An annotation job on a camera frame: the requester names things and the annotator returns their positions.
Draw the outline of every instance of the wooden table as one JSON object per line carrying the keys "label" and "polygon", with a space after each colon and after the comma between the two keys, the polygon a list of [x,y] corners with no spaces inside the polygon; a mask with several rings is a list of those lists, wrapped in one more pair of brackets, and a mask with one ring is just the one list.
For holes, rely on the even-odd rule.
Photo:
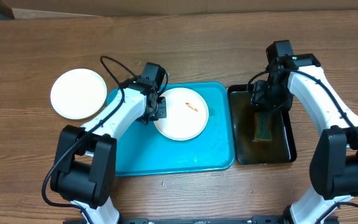
{"label": "wooden table", "polygon": [[[171,83],[245,83],[267,64],[265,48],[290,39],[296,54],[314,53],[345,103],[358,114],[358,11],[279,12],[0,21],[0,223],[61,223],[72,208],[49,207],[42,181],[66,124],[49,100],[62,73],[89,68],[114,82],[99,63],[112,56],[140,73],[161,64]],[[129,75],[109,64],[118,79]],[[292,164],[240,166],[221,172],[116,179],[111,192],[123,217],[239,218],[281,214],[310,185],[319,136],[294,100],[290,117],[298,159]],[[64,202],[48,191],[56,202]],[[358,223],[358,209],[336,212]]]}

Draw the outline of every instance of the turquoise plastic tray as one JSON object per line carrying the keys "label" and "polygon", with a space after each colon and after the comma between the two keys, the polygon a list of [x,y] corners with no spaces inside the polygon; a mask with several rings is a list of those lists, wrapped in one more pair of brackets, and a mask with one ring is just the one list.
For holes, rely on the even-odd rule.
{"label": "turquoise plastic tray", "polygon": [[[234,143],[227,91],[216,82],[168,85],[198,92],[209,109],[208,123],[197,137],[174,141],[159,133],[153,122],[133,122],[117,144],[117,176],[172,174],[223,170],[234,161]],[[108,96],[108,104],[117,89]]]}

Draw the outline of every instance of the white plate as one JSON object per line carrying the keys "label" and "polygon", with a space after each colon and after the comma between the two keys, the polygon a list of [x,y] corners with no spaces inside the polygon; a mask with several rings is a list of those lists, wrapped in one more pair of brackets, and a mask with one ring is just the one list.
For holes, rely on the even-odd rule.
{"label": "white plate", "polygon": [[50,91],[53,108],[68,119],[83,119],[95,114],[106,97],[107,87],[102,77],[85,68],[64,73]]}
{"label": "white plate", "polygon": [[208,106],[202,96],[188,88],[164,92],[167,118],[154,121],[155,127],[167,138],[184,141],[199,135],[208,122]]}

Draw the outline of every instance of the water droplet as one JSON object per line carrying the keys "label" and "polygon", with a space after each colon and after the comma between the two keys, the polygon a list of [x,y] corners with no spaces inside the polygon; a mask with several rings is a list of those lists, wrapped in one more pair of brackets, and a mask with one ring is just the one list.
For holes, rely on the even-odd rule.
{"label": "water droplet", "polygon": [[213,117],[215,116],[215,110],[212,109],[212,108],[208,108],[208,111],[209,111],[209,116],[210,116],[211,118],[213,118]]}

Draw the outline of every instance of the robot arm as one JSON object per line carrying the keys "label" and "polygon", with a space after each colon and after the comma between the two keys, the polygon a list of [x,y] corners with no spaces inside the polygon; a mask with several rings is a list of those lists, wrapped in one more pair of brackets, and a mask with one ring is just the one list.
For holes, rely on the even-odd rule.
{"label": "robot arm", "polygon": [[[324,75],[324,70],[321,67],[309,65],[300,67],[299,71],[310,74],[318,80],[321,80],[321,82],[328,87],[330,92],[335,96],[336,101],[346,112],[347,117],[352,121],[353,125],[356,127],[358,126],[358,116],[355,115],[340,99],[338,94],[328,83]],[[298,73],[291,72],[288,79],[288,89],[291,94],[295,95],[301,101],[316,126],[319,135],[324,129],[329,129],[334,125],[339,126],[340,128],[349,128],[349,125],[341,117],[328,94],[313,80]]]}
{"label": "robot arm", "polygon": [[[51,189],[63,199],[85,209],[90,219],[84,215],[85,223],[118,222],[119,213],[110,199],[116,171],[117,141],[135,120],[147,124],[166,117],[165,98],[158,95],[165,74],[160,65],[147,63],[140,77],[126,82],[121,107],[75,152],[79,156],[93,156],[91,165],[76,161],[73,152],[52,172]],[[97,117],[80,128],[66,126],[60,134],[55,162],[75,141],[107,117],[121,99],[122,94],[118,91],[115,99]]]}
{"label": "robot arm", "polygon": [[[355,127],[358,127],[358,116],[333,90],[314,55],[294,55],[288,40],[274,42],[266,53],[268,80],[254,84],[251,102],[270,111],[277,105],[281,105],[281,110],[290,110],[295,95],[320,135],[310,164],[312,185],[301,200],[287,207],[284,217],[292,224],[322,223],[334,211],[333,205],[358,196],[358,139],[326,90],[315,80],[296,72],[307,73],[326,86]],[[357,154],[346,156],[348,147],[357,150]]]}

